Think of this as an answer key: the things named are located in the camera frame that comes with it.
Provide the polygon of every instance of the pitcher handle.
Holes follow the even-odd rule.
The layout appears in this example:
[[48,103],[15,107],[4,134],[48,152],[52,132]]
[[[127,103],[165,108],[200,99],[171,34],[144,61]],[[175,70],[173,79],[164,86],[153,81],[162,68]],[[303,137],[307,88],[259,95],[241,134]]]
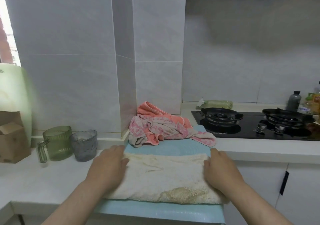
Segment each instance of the pitcher handle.
[[48,161],[45,153],[45,145],[49,143],[49,140],[38,142],[37,153],[40,163],[46,163]]

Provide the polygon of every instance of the hand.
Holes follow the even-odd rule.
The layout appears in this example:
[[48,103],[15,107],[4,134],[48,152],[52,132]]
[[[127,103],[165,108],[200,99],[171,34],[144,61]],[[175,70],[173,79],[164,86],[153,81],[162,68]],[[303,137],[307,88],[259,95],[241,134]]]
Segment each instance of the hand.
[[244,183],[238,168],[224,151],[212,148],[211,158],[203,163],[206,181],[225,195],[234,185]]
[[128,158],[122,159],[124,149],[122,145],[103,150],[94,158],[85,181],[103,194],[116,189],[122,182],[129,162]]

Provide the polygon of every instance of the forearm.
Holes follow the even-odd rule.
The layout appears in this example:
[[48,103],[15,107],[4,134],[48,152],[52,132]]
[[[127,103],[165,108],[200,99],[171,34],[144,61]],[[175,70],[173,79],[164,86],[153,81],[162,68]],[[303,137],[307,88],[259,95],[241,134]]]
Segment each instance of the forearm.
[[103,195],[103,189],[83,181],[54,213],[44,221],[43,225],[85,224]]
[[235,184],[226,196],[241,213],[248,225],[292,225],[245,182]]

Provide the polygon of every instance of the black glass cooktop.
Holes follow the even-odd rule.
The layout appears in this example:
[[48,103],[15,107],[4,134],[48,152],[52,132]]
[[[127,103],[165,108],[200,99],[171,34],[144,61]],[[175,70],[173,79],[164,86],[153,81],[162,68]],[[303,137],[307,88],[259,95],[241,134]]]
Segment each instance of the black glass cooktop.
[[[203,125],[207,132],[213,133],[216,137],[320,141],[320,125],[315,123],[295,129],[286,127],[283,133],[276,133],[275,125],[268,122],[263,113],[239,112],[243,114],[243,119],[238,121],[238,125],[230,127],[209,123],[200,111],[191,111],[191,113],[198,125]],[[258,132],[259,123],[266,125],[263,133]]]

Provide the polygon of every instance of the white towel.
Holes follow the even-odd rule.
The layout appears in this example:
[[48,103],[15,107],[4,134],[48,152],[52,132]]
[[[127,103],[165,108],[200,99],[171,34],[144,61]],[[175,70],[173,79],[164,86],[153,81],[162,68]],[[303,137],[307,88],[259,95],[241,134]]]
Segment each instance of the white towel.
[[129,154],[122,184],[109,199],[130,199],[181,204],[227,203],[222,193],[211,188],[203,177],[206,154],[158,156]]

